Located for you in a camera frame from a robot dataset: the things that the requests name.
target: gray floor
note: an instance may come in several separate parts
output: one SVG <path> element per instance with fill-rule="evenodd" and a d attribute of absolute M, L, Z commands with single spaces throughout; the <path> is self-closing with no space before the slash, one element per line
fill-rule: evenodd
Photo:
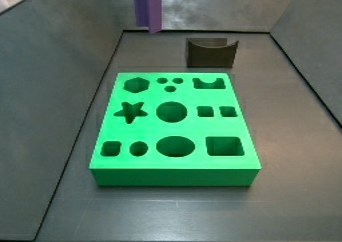
<path fill-rule="evenodd" d="M 186 37 L 241 41 L 234 68 L 220 71 L 232 75 L 264 164 L 256 183 L 99 188 L 87 167 L 117 73 L 194 71 Z M 341 129 L 269 35 L 126 33 L 38 240 L 342 240 L 341 152 Z"/>

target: rectangular hole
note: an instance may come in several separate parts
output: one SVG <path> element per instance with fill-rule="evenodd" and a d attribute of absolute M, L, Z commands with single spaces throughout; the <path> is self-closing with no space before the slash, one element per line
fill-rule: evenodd
<path fill-rule="evenodd" d="M 245 151 L 238 137 L 208 137 L 208 152 L 210 156 L 244 156 Z"/>
<path fill-rule="evenodd" d="M 232 107 L 232 106 L 221 106 L 220 107 L 220 110 L 221 110 L 221 115 L 222 117 L 225 118 L 233 118 L 233 117 L 237 117 L 237 111 L 236 111 L 236 108 Z"/>
<path fill-rule="evenodd" d="M 210 106 L 198 106 L 200 117 L 214 117 L 214 110 Z"/>
<path fill-rule="evenodd" d="M 105 157 L 115 157 L 121 153 L 122 143 L 118 141 L 105 142 L 102 145 L 102 155 Z"/>

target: purple pole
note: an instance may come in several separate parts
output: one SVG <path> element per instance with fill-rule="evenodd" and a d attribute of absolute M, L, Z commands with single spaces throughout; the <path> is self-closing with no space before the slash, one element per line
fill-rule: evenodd
<path fill-rule="evenodd" d="M 149 27 L 150 33 L 162 30 L 162 0 L 134 0 L 137 26 Z"/>

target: green foam block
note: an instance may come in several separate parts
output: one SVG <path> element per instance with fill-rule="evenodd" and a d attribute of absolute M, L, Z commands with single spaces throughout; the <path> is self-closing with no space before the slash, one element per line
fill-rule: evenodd
<path fill-rule="evenodd" d="M 101 186 L 250 186 L 261 170 L 225 73 L 119 73 L 90 169 Z"/>

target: hexagon-shaped hole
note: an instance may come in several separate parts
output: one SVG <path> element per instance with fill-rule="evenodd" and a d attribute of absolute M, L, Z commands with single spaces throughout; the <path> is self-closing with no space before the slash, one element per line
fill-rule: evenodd
<path fill-rule="evenodd" d="M 141 93 L 149 89 L 150 81 L 144 78 L 133 78 L 125 82 L 125 90 L 132 93 Z"/>

